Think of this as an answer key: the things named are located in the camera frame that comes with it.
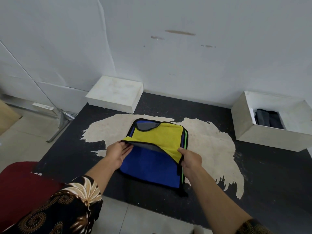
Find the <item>black table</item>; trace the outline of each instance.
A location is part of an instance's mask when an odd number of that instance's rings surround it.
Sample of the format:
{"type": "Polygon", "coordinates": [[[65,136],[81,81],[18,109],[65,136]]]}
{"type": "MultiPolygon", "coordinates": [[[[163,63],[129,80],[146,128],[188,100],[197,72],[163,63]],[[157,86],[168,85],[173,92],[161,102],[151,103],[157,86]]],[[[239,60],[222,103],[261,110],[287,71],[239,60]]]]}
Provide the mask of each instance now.
{"type": "MultiPolygon", "coordinates": [[[[83,130],[95,122],[123,112],[86,104],[74,121],[38,163],[33,172],[61,182],[83,175],[102,157],[92,151],[105,149],[105,142],[80,140],[83,130]]],[[[244,195],[236,198],[236,184],[226,194],[250,215],[275,233],[312,232],[312,159],[299,153],[235,140],[231,110],[181,99],[143,93],[135,114],[210,121],[228,133],[236,146],[235,162],[245,179],[244,195]]],[[[116,171],[104,195],[154,212],[208,227],[192,188],[188,197],[175,191],[132,179],[116,171]]]]}

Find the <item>closed white box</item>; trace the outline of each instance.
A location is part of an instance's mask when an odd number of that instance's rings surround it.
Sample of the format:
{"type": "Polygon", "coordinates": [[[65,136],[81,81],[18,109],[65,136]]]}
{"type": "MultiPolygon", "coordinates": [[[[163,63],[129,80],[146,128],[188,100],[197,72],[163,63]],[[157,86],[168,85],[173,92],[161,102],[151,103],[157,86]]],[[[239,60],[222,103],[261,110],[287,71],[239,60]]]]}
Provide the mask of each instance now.
{"type": "Polygon", "coordinates": [[[231,111],[237,140],[296,152],[312,147],[312,109],[305,100],[244,91],[231,111]],[[257,109],[278,112],[285,130],[256,125],[257,109]]]}
{"type": "Polygon", "coordinates": [[[134,113],[143,93],[143,83],[102,76],[85,96],[93,106],[134,113]]]}

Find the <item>forearm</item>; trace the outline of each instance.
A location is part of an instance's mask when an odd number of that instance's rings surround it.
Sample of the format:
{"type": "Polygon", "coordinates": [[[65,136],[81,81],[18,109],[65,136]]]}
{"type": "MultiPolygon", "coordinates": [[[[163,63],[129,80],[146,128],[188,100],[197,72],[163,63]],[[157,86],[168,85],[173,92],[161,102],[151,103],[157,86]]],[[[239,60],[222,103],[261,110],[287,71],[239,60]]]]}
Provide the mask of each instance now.
{"type": "Polygon", "coordinates": [[[101,194],[103,194],[114,171],[115,169],[113,168],[112,161],[110,161],[108,157],[104,157],[93,168],[91,168],[86,175],[95,180],[101,194]]]}
{"type": "Polygon", "coordinates": [[[191,173],[189,181],[214,234],[232,234],[252,217],[232,201],[203,169],[191,173]]]}

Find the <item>sleeve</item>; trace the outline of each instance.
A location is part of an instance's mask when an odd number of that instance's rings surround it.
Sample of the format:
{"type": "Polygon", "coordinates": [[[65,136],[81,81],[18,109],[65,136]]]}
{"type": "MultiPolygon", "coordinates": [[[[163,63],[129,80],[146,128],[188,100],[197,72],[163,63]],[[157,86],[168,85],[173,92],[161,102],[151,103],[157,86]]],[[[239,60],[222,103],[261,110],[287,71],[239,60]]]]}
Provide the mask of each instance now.
{"type": "Polygon", "coordinates": [[[3,233],[91,233],[102,203],[96,182],[77,177],[3,233]]]}
{"type": "Polygon", "coordinates": [[[273,232],[253,218],[244,222],[237,230],[236,234],[273,234],[273,232]]]}

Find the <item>beige wooden panel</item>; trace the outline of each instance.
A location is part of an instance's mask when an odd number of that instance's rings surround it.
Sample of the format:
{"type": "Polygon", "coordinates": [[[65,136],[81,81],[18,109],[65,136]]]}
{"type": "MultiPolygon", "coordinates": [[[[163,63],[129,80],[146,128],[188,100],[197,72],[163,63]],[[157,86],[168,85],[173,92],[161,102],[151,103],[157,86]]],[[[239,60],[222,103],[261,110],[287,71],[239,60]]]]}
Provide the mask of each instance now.
{"type": "Polygon", "coordinates": [[[19,118],[21,118],[19,114],[0,100],[0,135],[17,122],[19,118]]]}

